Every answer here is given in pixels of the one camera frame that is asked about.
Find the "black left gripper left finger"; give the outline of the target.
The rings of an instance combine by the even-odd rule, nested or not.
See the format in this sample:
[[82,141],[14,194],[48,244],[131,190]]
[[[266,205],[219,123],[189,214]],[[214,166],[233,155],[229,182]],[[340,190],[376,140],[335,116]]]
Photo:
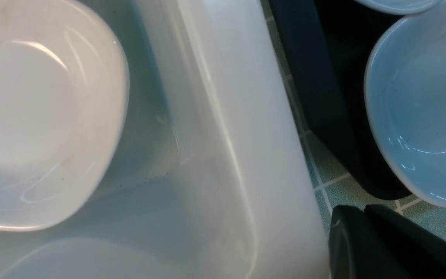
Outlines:
[[383,205],[361,210],[334,207],[329,228],[329,266],[333,279],[419,279],[409,263],[410,221]]

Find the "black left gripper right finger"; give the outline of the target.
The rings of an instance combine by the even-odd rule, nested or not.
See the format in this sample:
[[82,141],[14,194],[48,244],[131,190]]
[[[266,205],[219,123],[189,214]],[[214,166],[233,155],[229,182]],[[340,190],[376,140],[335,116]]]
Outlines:
[[446,241],[384,205],[364,213],[391,258],[413,279],[446,279]]

